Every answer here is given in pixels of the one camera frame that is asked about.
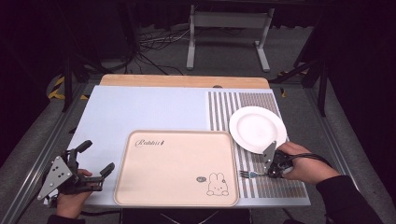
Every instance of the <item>cartoon rabbit illustration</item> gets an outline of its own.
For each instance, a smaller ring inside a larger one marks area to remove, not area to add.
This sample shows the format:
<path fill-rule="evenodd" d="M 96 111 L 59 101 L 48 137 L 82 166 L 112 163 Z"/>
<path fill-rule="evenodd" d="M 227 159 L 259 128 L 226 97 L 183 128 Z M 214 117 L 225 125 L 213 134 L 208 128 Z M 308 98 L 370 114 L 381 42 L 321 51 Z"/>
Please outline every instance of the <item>cartoon rabbit illustration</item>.
<path fill-rule="evenodd" d="M 211 174 L 209 177 L 209 187 L 206 193 L 209 196 L 227 196 L 229 194 L 227 183 L 224 179 L 224 174 Z"/>

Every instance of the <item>wooden board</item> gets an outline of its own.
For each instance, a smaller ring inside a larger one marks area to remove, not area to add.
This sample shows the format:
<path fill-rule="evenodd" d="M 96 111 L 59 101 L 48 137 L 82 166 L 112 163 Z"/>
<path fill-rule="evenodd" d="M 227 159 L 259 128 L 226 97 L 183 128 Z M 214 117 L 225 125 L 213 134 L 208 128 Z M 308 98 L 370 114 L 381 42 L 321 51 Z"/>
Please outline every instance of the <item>wooden board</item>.
<path fill-rule="evenodd" d="M 193 77 L 160 75 L 104 75 L 102 86 L 201 87 L 270 89 L 263 77 Z"/>

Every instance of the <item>human hand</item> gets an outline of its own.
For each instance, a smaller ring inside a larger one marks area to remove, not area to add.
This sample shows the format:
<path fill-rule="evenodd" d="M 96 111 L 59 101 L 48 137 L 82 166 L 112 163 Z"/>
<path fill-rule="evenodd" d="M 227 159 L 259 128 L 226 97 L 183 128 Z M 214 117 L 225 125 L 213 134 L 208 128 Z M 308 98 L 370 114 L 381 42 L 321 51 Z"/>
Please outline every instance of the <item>human hand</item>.
<path fill-rule="evenodd" d="M 85 176 L 92 176 L 92 173 L 79 169 L 78 173 Z M 81 213 L 85 200 L 90 197 L 92 191 L 79 194 L 62 194 L 58 196 L 56 215 L 59 217 L 78 218 Z"/>
<path fill-rule="evenodd" d="M 289 155 L 311 153 L 305 147 L 292 142 L 286 142 L 282 144 L 278 150 L 281 150 Z M 320 181 L 340 175 L 337 171 L 335 171 L 323 161 L 308 158 L 296 158 L 292 161 L 292 171 L 287 174 L 283 174 L 283 177 L 289 180 L 301 180 L 305 183 L 316 185 Z"/>

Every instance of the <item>metal stand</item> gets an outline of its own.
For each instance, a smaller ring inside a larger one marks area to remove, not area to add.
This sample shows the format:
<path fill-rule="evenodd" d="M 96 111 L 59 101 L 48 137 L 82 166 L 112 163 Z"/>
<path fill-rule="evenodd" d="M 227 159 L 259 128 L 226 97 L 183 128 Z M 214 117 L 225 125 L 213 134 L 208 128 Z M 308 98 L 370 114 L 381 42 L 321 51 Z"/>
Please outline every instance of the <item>metal stand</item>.
<path fill-rule="evenodd" d="M 274 9 L 269 9 L 268 13 L 228 13 L 228 12 L 200 12 L 195 11 L 195 6 L 191 6 L 190 13 L 190 43 L 187 55 L 187 69 L 194 67 L 195 57 L 195 27 L 233 27 L 233 28 L 255 28 L 262 29 L 260 41 L 255 41 L 257 53 L 264 72 L 270 71 L 267 58 L 264 53 L 264 42 L 270 28 Z"/>

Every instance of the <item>fork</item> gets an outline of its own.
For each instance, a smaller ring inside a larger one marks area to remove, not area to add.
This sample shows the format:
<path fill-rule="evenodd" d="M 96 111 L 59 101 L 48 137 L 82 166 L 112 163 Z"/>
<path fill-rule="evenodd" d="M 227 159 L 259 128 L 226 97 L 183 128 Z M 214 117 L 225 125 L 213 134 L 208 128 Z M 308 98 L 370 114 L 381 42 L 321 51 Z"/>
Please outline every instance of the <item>fork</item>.
<path fill-rule="evenodd" d="M 244 178 L 255 178 L 260 175 L 268 175 L 268 174 L 257 173 L 254 171 L 239 171 L 239 175 Z"/>

